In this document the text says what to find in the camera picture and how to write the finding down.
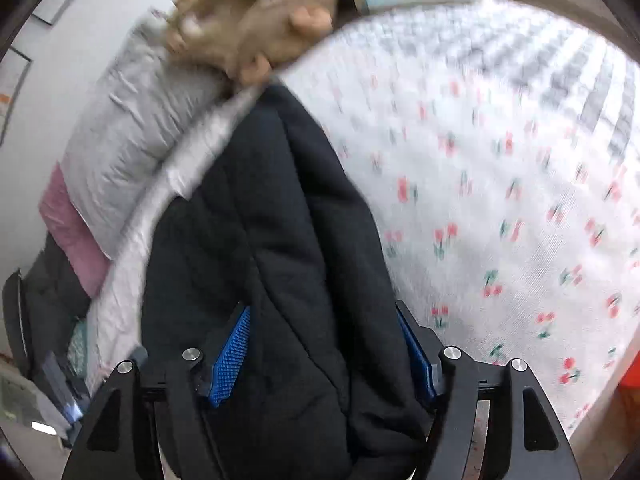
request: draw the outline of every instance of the bedsheet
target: bedsheet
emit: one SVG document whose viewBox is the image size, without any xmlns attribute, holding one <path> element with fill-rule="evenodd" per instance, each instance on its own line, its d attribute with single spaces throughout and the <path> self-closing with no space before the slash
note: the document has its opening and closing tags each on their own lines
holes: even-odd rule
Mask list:
<svg viewBox="0 0 640 480">
<path fill-rule="evenodd" d="M 476 360 L 527 360 L 569 435 L 637 347 L 637 73 L 584 28 L 483 0 L 362 20 L 282 74 L 369 203 L 398 296 Z M 138 207 L 90 310 L 90 389 L 139 344 L 154 223 L 252 99 L 201 120 Z"/>
</svg>

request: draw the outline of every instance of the stuffed animal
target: stuffed animal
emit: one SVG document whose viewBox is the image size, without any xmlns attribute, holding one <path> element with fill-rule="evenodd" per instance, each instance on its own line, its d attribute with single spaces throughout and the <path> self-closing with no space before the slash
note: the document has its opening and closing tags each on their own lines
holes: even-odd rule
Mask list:
<svg viewBox="0 0 640 480">
<path fill-rule="evenodd" d="M 333 30 L 337 0 L 174 0 L 166 43 L 175 59 L 212 64 L 244 85 Z"/>
</svg>

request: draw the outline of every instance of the gray pillow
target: gray pillow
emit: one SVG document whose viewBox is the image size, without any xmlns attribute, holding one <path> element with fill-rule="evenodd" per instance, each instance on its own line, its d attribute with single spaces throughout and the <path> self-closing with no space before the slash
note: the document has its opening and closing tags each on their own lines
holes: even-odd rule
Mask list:
<svg viewBox="0 0 640 480">
<path fill-rule="evenodd" d="M 150 12 L 98 81 L 61 162 L 69 198 L 108 258 L 159 164 L 228 89 L 222 72 L 174 64 Z"/>
</svg>

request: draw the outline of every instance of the metal screw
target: metal screw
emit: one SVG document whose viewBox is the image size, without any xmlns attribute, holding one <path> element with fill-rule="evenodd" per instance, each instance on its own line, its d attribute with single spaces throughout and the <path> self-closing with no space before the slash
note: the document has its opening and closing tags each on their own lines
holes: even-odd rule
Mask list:
<svg viewBox="0 0 640 480">
<path fill-rule="evenodd" d="M 128 374 L 133 370 L 133 363 L 131 361 L 123 361 L 118 365 L 119 374 Z"/>
<path fill-rule="evenodd" d="M 513 361 L 511 361 L 511 366 L 513 366 L 514 370 L 517 370 L 519 372 L 523 372 L 524 370 L 529 368 L 529 365 L 527 365 L 524 359 L 514 359 Z"/>
<path fill-rule="evenodd" d="M 187 348 L 182 352 L 182 358 L 185 361 L 195 361 L 198 357 L 200 357 L 200 350 L 197 348 Z"/>
<path fill-rule="evenodd" d="M 455 346 L 447 346 L 444 349 L 444 355 L 446 355 L 446 357 L 448 357 L 449 359 L 453 359 L 455 361 L 456 359 L 460 359 L 462 352 L 460 351 L 460 348 L 456 348 Z"/>
</svg>

